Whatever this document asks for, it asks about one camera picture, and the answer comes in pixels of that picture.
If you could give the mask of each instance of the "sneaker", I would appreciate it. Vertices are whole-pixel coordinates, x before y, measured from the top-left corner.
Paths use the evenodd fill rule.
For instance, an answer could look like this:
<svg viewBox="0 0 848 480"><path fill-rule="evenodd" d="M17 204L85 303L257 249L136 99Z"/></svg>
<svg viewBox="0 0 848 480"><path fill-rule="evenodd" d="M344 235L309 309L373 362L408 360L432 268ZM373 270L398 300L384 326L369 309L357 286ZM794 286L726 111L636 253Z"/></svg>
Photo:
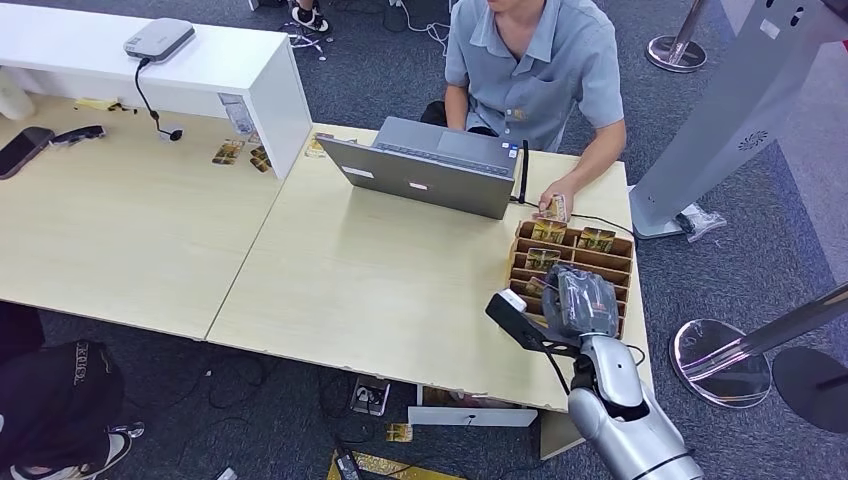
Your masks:
<svg viewBox="0 0 848 480"><path fill-rule="evenodd" d="M86 463L44 473L31 473L25 468L13 465L10 472L14 480L95 480L97 475L121 461L129 453L130 447L132 447L132 438L128 434L110 433L109 453L103 464Z"/></svg>
<svg viewBox="0 0 848 480"><path fill-rule="evenodd" d="M330 23L324 18L324 15L321 15L318 2L315 2L312 10L304 10L295 4L292 8L292 19L313 32L326 33L330 31Z"/></svg>

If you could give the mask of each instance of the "man's arm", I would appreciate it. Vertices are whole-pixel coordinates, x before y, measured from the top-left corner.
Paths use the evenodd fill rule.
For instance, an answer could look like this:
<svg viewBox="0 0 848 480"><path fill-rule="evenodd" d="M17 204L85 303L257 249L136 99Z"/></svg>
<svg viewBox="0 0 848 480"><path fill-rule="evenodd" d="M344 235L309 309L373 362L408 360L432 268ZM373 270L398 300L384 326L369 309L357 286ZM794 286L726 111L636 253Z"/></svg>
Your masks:
<svg viewBox="0 0 848 480"><path fill-rule="evenodd" d="M462 54L460 38L460 15L465 5L457 4L451 13L451 29L448 34L447 57L445 58L445 115L448 127L465 130L468 117L468 68Z"/></svg>
<svg viewBox="0 0 848 480"><path fill-rule="evenodd" d="M574 195L592 183L618 160L627 143L624 127L624 108L621 102L618 72L618 49L615 29L607 24L586 39L586 51L581 71L581 98L578 101L583 116L595 126L595 138L583 151L574 170L555 181L539 199L545 209L556 193L565 196L570 214Z"/></svg>
<svg viewBox="0 0 848 480"><path fill-rule="evenodd" d="M548 208L551 197L559 193L565 197L566 208L571 214L574 208L574 195L606 172L618 160L626 144L627 129L624 127L623 119L595 130L595 139L583 151L583 156L580 157L574 170L552 183L542 194L539 209Z"/></svg>
<svg viewBox="0 0 848 480"><path fill-rule="evenodd" d="M465 120L468 117L468 87L448 84L445 90L445 113L448 127L465 130Z"/></svg>

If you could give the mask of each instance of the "smartphone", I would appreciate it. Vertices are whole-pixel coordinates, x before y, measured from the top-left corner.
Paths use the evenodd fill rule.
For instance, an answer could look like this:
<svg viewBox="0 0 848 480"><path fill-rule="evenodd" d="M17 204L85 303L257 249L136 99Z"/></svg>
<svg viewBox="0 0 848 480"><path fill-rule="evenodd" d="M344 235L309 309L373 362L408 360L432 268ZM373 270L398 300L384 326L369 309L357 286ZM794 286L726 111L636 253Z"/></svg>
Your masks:
<svg viewBox="0 0 848 480"><path fill-rule="evenodd" d="M53 131L46 128L25 128L0 150L0 180L6 180L18 173L26 162L44 150L54 136Z"/></svg>

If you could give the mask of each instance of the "desk drawer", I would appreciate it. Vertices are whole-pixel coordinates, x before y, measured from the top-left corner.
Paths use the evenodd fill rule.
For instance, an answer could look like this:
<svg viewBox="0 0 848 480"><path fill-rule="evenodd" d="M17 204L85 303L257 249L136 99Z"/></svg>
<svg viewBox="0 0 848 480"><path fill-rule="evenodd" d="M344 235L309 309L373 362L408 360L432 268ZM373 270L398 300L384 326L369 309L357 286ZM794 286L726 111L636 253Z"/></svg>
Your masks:
<svg viewBox="0 0 848 480"><path fill-rule="evenodd" d="M457 425L470 427L527 427L538 415L532 408L469 408L445 406L431 398L444 397L440 390L418 385L418 406L407 408L410 425Z"/></svg>

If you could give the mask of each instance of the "card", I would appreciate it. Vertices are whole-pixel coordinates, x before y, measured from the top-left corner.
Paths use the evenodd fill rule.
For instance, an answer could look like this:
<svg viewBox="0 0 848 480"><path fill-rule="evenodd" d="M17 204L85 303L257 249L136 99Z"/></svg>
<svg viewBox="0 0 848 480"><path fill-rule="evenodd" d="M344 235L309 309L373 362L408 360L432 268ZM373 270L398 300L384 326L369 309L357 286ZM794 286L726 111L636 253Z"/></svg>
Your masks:
<svg viewBox="0 0 848 480"><path fill-rule="evenodd" d="M559 250L531 248L527 251L527 261L524 264L524 268L547 272L559 260L561 255Z"/></svg>
<svg viewBox="0 0 848 480"><path fill-rule="evenodd" d="M527 282L527 286L524 287L524 293L531 297L542 297L542 292L545 291L545 287L548 285L542 281L539 277L533 277Z"/></svg>
<svg viewBox="0 0 848 480"><path fill-rule="evenodd" d="M212 163L216 165L232 165L235 163L244 147L243 140L227 140L219 148L215 157L212 158Z"/></svg>
<svg viewBox="0 0 848 480"><path fill-rule="evenodd" d="M253 133L251 133L250 136L247 137L247 143L258 143L261 145L262 140L259 138L259 132L254 130Z"/></svg>
<svg viewBox="0 0 848 480"><path fill-rule="evenodd" d="M548 204L548 208L539 212L538 216L548 220L556 220L558 222L567 223L568 215L565 213L565 197L560 194L555 194L551 198L551 203Z"/></svg>
<svg viewBox="0 0 848 480"><path fill-rule="evenodd" d="M250 151L250 155L259 160L268 160L268 153L265 152L265 147L259 146Z"/></svg>
<svg viewBox="0 0 848 480"><path fill-rule="evenodd" d="M412 441L412 425L408 423L390 423L386 428L387 442L403 442Z"/></svg>
<svg viewBox="0 0 848 480"><path fill-rule="evenodd" d="M582 232L580 232L580 239L577 240L577 247L585 248L586 250L594 250L596 252L609 253L609 251L612 250L612 241L614 238L615 232L586 227Z"/></svg>
<svg viewBox="0 0 848 480"><path fill-rule="evenodd" d="M322 133L321 136L333 138L333 136L328 133ZM309 145L306 147L305 155L312 158L327 158L327 152L324 151L324 147L322 147L321 144L318 143L318 140L315 139L315 135L312 135L312 138L309 140Z"/></svg>
<svg viewBox="0 0 848 480"><path fill-rule="evenodd" d="M533 225L533 233L530 238L540 242L558 243L562 245L565 240L565 232L568 227L562 222L540 218Z"/></svg>
<svg viewBox="0 0 848 480"><path fill-rule="evenodd" d="M268 160L268 157L265 157L264 159L253 157L250 159L250 164L262 173L271 169L271 162Z"/></svg>

